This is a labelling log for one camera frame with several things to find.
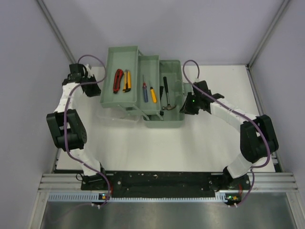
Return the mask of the orange handled screwdriver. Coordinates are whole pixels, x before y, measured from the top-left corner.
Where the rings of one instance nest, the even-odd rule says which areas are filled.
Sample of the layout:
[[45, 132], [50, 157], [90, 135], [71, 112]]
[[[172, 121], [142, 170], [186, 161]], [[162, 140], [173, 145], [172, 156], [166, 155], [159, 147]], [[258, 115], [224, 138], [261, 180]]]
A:
[[156, 93], [155, 93], [155, 89], [153, 87], [153, 84], [151, 83], [151, 81], [149, 81], [149, 84], [150, 84], [150, 93], [151, 93], [151, 97], [152, 97], [152, 101], [153, 103], [157, 103], [157, 96], [156, 96]]

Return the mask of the red handled pliers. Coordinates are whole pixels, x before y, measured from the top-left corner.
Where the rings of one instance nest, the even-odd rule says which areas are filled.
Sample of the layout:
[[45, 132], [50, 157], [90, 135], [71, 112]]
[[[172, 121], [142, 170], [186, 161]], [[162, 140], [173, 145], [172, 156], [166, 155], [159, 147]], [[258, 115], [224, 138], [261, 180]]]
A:
[[114, 77], [114, 82], [113, 82], [113, 93], [117, 94], [120, 90], [121, 87], [121, 80], [122, 77], [124, 76], [124, 72], [122, 69], [117, 69], [116, 73], [115, 73], [115, 77]]

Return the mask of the translucent green tool box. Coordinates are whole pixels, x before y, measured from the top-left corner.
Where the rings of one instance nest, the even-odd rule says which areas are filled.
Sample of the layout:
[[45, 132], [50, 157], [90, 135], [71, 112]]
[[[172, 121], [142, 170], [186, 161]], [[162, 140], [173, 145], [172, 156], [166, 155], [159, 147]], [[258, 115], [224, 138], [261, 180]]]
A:
[[140, 116], [148, 128], [179, 128], [190, 85], [183, 82], [179, 60], [144, 55], [138, 46], [110, 47], [101, 105], [124, 116]]

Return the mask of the orange black utility knife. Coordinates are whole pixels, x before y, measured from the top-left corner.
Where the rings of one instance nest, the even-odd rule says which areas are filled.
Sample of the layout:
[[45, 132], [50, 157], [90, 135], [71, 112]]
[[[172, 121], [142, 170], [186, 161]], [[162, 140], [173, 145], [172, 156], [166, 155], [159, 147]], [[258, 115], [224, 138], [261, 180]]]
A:
[[132, 87], [132, 81], [131, 81], [131, 72], [129, 70], [126, 70], [124, 72], [124, 87], [123, 92], [127, 93], [131, 90]]

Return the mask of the claw hammer black handle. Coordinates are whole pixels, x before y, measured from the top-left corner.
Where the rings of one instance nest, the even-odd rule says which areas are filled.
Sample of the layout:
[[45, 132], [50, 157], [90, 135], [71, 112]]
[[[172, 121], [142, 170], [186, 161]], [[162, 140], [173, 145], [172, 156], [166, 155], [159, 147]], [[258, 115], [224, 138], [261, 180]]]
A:
[[163, 83], [164, 83], [164, 88], [165, 88], [165, 95], [166, 95], [166, 102], [167, 102], [167, 105], [163, 106], [163, 110], [167, 110], [167, 111], [171, 111], [171, 110], [174, 110], [176, 108], [176, 105], [171, 105], [171, 102], [170, 102], [170, 97], [169, 97], [169, 86], [168, 86], [168, 80], [167, 80], [167, 77], [164, 76], [163, 77]]

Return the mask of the blue handled screwdriver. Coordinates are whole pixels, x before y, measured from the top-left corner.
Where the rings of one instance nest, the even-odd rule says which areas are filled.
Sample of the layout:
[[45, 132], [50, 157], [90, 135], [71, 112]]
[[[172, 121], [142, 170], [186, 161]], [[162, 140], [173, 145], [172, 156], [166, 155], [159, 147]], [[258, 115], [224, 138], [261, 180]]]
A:
[[148, 92], [147, 92], [147, 85], [145, 82], [144, 75], [142, 75], [142, 79], [143, 79], [142, 89], [143, 89], [144, 102], [147, 103], [148, 102]]

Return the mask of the small black mallet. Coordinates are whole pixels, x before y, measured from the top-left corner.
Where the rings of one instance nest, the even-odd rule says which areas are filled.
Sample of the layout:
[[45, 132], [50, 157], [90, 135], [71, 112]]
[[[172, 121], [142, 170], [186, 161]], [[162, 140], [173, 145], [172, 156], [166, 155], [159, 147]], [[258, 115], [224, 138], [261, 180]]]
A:
[[160, 86], [159, 88], [160, 116], [164, 116], [163, 104], [162, 104], [163, 91], [164, 91], [164, 86]]

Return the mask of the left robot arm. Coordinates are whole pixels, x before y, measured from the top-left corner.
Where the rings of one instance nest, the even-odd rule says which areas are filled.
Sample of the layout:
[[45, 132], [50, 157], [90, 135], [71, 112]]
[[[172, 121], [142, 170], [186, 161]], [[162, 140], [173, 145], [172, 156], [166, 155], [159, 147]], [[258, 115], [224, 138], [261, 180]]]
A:
[[62, 82], [62, 95], [53, 113], [47, 114], [46, 121], [55, 146], [78, 162], [83, 170], [81, 181], [103, 189], [108, 178], [104, 168], [90, 153], [85, 151], [87, 132], [77, 112], [81, 96], [96, 97], [101, 94], [90, 65], [75, 63], [69, 65], [70, 73]]

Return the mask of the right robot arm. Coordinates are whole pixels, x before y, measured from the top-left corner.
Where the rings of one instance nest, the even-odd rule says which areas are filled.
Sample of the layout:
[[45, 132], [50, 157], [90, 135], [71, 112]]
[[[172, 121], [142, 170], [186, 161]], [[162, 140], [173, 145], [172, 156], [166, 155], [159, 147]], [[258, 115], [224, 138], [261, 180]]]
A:
[[240, 153], [223, 169], [220, 186], [235, 188], [252, 168], [265, 167], [279, 144], [272, 120], [267, 115], [247, 113], [229, 103], [223, 95], [213, 94], [206, 81], [192, 84], [180, 113], [197, 115], [200, 110], [220, 118], [240, 134]]

